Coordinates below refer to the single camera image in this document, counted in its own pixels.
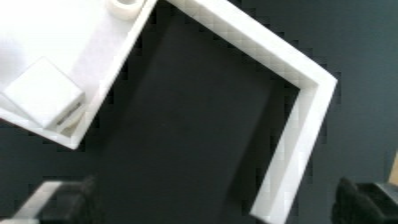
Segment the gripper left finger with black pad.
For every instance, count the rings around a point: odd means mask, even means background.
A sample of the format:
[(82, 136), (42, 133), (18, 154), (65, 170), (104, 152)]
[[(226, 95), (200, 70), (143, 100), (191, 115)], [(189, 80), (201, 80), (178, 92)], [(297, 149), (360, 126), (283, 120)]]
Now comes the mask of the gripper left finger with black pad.
[(97, 177), (47, 181), (6, 224), (102, 224)]

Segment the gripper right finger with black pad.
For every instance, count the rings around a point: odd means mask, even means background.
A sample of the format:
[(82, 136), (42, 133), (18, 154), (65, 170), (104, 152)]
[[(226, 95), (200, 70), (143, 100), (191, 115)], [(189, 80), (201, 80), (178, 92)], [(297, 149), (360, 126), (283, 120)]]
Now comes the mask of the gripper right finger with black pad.
[(333, 224), (398, 224), (398, 186), (356, 183), (342, 178), (331, 221)]

